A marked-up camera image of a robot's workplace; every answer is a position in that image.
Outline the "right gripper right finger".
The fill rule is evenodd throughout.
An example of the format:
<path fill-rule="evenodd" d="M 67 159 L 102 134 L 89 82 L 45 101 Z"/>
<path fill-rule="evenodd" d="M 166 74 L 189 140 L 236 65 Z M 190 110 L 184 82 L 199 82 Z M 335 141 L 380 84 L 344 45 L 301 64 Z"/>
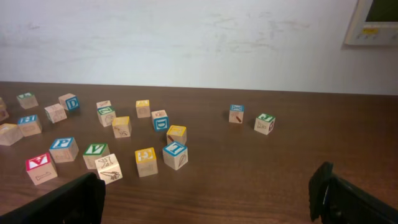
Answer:
<path fill-rule="evenodd" d="M 310 219 L 322 223 L 397 224 L 397 210 L 333 173 L 324 162 L 308 183 Z"/>

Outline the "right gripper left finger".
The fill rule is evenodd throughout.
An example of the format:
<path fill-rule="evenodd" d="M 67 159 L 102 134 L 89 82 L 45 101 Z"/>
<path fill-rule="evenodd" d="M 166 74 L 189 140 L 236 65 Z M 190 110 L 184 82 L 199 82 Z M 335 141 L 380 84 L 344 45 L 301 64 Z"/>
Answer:
<path fill-rule="evenodd" d="M 101 223 L 105 195 L 105 182 L 90 172 L 1 215 L 1 223 Z"/>

